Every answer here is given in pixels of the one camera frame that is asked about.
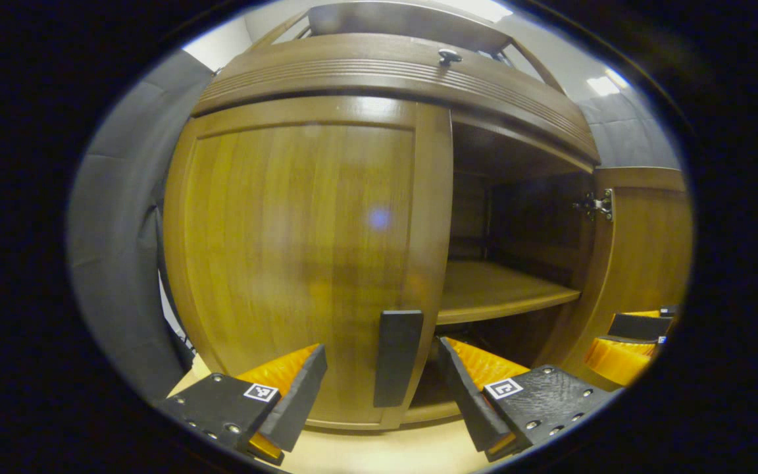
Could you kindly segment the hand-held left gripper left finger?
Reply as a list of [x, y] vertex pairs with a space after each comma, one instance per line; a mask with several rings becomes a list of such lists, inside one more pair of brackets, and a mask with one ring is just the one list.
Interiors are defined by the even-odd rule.
[[155, 408], [234, 453], [280, 465], [306, 426], [327, 368], [326, 347], [315, 343], [238, 376], [212, 372]]

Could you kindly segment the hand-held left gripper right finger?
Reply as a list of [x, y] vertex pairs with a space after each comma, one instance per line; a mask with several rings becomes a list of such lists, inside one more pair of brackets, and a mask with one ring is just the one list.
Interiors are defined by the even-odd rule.
[[448, 336], [436, 345], [445, 385], [488, 461], [565, 436], [620, 393], [551, 364], [529, 369]]

